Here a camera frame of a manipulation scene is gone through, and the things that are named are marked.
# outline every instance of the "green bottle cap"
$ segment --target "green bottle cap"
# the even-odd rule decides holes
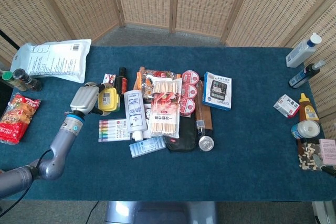
[[[5,71],[2,74],[2,79],[5,80],[5,81],[9,81],[12,77],[13,77],[13,73],[10,72],[10,71]]]

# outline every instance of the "blue tablecloth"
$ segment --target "blue tablecloth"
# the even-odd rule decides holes
[[[290,134],[298,116],[285,118],[273,108],[283,94],[296,101],[299,89],[288,80],[302,67],[287,68],[289,48],[91,47],[86,81],[100,83],[105,73],[127,68],[132,89],[139,66],[182,73],[192,69],[233,80],[232,109],[212,109],[215,147],[170,153],[167,149],[132,158],[130,141],[98,143],[98,121],[85,118],[67,158],[63,176],[37,180],[26,198],[53,200],[331,200],[335,179],[299,168],[296,140]],[[41,79],[41,106],[16,146],[0,144],[0,168],[29,164],[49,148],[64,112],[81,84],[58,78]],[[124,118],[124,107],[107,119]]]

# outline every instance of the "black pouch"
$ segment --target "black pouch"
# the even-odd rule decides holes
[[[190,152],[197,146],[197,129],[195,113],[190,118],[180,116],[180,138],[165,137],[166,146],[174,152]]]

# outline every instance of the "yellow container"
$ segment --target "yellow container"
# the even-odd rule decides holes
[[[118,111],[120,98],[115,88],[107,88],[99,93],[98,108],[102,111]]]

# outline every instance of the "gray carpet floor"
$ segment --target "gray carpet floor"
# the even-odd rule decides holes
[[[170,34],[165,29],[136,25],[116,28],[93,45],[224,46],[219,39],[185,33]],[[0,207],[7,209],[13,202],[1,200]],[[1,218],[0,223],[84,224],[95,203],[95,201],[23,200]],[[106,206],[106,201],[99,202],[88,223],[103,223]],[[220,224],[315,223],[310,202],[219,202],[218,219]]]

